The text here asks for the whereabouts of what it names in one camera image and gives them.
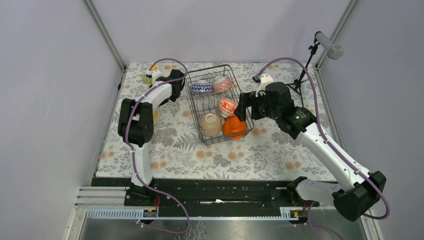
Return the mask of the blue white patterned bowl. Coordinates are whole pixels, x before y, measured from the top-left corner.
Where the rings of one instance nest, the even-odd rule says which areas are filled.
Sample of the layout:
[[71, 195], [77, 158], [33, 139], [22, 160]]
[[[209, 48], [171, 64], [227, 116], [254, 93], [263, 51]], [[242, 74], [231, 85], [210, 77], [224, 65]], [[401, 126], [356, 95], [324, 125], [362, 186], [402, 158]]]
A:
[[193, 83], [191, 90], [195, 94], [209, 94], [214, 91], [210, 83], [203, 83], [203, 82]]

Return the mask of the red white patterned bowl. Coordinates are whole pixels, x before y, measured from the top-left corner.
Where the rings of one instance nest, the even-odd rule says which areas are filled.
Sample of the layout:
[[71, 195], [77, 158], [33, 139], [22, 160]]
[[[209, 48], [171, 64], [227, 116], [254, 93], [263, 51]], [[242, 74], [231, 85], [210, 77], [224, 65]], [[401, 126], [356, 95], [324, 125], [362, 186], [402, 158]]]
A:
[[224, 118], [234, 117], [234, 111], [236, 110], [238, 104], [233, 102], [228, 98], [220, 98], [218, 108], [220, 115]]

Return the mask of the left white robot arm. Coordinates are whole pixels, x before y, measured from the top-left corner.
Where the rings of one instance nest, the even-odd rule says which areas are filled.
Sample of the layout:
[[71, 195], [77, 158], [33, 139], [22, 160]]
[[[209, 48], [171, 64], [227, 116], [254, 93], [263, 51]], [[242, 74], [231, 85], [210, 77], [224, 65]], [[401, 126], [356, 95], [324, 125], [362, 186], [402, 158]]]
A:
[[154, 135], [153, 112], [157, 107], [169, 101], [175, 102], [180, 97], [187, 73], [173, 69], [166, 76], [159, 70], [151, 70], [148, 75], [152, 76], [152, 85], [139, 99], [122, 100], [117, 128], [118, 135], [129, 147], [131, 183], [140, 187], [135, 197], [144, 206], [154, 202], [155, 193], [176, 199], [169, 193], [151, 186], [153, 173], [149, 167], [149, 151]]

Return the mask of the pink speckled bowl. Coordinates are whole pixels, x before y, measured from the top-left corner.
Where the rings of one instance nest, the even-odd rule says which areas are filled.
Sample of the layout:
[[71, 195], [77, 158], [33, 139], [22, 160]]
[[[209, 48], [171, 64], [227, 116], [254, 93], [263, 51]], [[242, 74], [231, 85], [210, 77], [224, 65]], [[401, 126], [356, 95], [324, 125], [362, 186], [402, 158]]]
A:
[[212, 81], [213, 92], [218, 94], [225, 92], [233, 86], [232, 80], [225, 75], [218, 75]]

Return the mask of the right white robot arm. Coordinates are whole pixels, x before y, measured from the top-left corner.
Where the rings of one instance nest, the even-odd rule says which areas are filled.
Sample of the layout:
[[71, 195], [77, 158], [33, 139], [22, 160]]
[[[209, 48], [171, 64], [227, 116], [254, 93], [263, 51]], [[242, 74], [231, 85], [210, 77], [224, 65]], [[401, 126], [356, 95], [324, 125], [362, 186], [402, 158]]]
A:
[[287, 201], [299, 206], [304, 201], [331, 205], [347, 220], [354, 222], [366, 215], [383, 198], [387, 182], [380, 172], [371, 172], [347, 154], [322, 128], [318, 118], [305, 107], [296, 106], [288, 86], [268, 74], [260, 77], [255, 91], [239, 95], [234, 114], [240, 121], [269, 118], [281, 131], [311, 151], [335, 177], [336, 183], [298, 177], [288, 186]]

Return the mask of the yellow patterned bowl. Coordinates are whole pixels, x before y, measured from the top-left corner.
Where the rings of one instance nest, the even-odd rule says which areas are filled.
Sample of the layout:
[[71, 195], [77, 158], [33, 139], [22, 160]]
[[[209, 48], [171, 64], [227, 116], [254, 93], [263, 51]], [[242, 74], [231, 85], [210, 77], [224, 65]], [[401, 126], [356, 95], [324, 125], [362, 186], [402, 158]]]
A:
[[154, 122], [157, 121], [160, 118], [160, 115], [161, 115], [161, 110], [160, 110], [160, 107], [158, 106], [153, 110], [153, 113], [152, 113], [153, 121]]

